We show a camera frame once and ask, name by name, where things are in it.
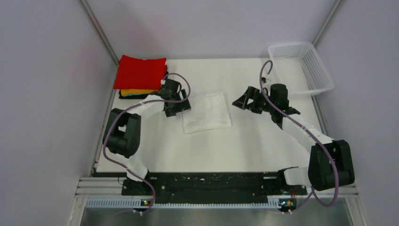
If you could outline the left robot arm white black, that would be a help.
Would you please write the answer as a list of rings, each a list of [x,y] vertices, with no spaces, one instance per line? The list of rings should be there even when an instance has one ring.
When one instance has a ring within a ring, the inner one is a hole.
[[[138,154],[142,123],[159,113],[172,117],[189,110],[190,93],[189,89],[183,89],[180,82],[164,78],[161,88],[148,94],[145,99],[125,109],[111,110],[104,132],[102,153],[106,160],[125,170],[127,178],[134,181],[133,189],[137,193],[146,194],[151,188],[151,182],[145,178],[149,171]]]

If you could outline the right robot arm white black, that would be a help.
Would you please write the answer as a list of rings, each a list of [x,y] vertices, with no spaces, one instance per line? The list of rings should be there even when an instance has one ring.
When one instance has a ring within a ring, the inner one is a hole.
[[[289,105],[284,84],[273,84],[269,90],[249,86],[233,101],[233,106],[252,113],[267,112],[271,120],[290,134],[310,154],[307,167],[291,167],[279,171],[276,188],[282,194],[295,186],[311,186],[317,191],[351,185],[355,181],[350,145],[334,140],[306,122],[300,112]]]

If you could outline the white t shirt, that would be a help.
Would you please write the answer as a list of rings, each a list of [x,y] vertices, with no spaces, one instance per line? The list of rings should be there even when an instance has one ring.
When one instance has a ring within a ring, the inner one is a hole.
[[[232,126],[223,92],[208,92],[195,96],[190,103],[191,109],[182,113],[182,127],[185,134],[226,129]]]

